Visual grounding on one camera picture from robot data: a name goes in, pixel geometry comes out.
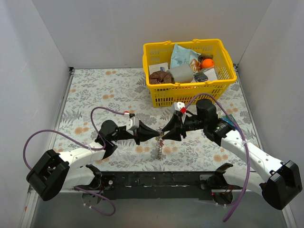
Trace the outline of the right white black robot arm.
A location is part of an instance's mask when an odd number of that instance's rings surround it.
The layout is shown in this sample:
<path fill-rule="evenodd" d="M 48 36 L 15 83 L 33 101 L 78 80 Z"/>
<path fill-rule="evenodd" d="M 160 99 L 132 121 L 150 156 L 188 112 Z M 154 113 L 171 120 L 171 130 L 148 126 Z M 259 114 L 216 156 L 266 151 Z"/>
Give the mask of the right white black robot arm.
<path fill-rule="evenodd" d="M 293 161 L 283 162 L 262 151 L 254 144 L 242 139 L 235 126 L 218 117 L 215 105 L 208 99 L 196 103 L 196 114 L 187 116 L 182 102 L 171 106 L 173 116 L 163 128 L 164 140 L 181 141 L 187 132 L 202 130 L 205 136 L 218 146 L 235 154 L 245 161 L 254 173 L 231 164 L 218 168 L 209 178 L 209 185 L 221 189 L 229 185 L 242 187 L 261 195 L 273 208 L 282 210 L 303 189 L 299 167 Z"/>

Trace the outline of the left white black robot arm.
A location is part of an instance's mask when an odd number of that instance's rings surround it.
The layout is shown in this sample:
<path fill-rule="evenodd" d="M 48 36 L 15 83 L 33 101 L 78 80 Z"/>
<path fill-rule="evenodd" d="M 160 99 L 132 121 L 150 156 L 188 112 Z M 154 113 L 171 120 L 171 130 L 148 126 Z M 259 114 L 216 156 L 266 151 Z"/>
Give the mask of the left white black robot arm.
<path fill-rule="evenodd" d="M 132 139 L 139 145 L 159 135 L 158 131 L 134 116 L 124 126 L 106 120 L 101 125 L 98 137 L 88 146 L 67 152 L 45 152 L 26 180 L 44 201 L 54 198 L 62 189 L 103 189 L 103 174 L 92 162 L 110 157 L 117 149 L 116 141 Z"/>

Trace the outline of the metal keyring disc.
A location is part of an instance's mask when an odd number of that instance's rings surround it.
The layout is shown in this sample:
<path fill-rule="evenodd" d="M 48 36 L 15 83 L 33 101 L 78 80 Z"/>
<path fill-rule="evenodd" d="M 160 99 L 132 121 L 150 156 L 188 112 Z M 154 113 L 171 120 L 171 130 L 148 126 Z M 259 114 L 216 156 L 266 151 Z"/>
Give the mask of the metal keyring disc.
<path fill-rule="evenodd" d="M 163 137 L 163 131 L 161 129 L 159 129 L 159 136 L 157 137 L 157 153 L 156 153 L 156 156 L 155 158 L 157 160 L 160 160 L 161 159 L 161 155 L 162 155 L 162 147 L 163 147 L 163 140 L 162 140 L 162 137 Z"/>

